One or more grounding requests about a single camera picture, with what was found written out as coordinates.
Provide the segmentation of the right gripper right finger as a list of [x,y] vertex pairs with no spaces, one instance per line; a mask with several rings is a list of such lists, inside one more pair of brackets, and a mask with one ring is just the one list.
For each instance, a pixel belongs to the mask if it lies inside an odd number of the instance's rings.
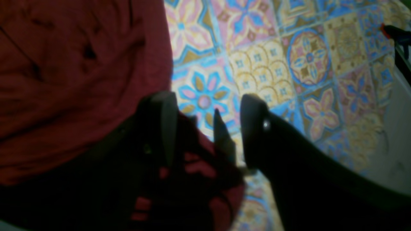
[[240,122],[247,167],[269,180],[285,231],[410,230],[410,196],[324,155],[261,98],[242,96]]

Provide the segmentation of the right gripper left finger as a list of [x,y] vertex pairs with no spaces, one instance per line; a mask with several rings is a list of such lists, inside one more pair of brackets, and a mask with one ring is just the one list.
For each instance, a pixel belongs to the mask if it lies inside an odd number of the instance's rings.
[[20,231],[124,231],[146,172],[173,162],[178,115],[175,93],[145,97],[91,149],[1,187],[1,222]]

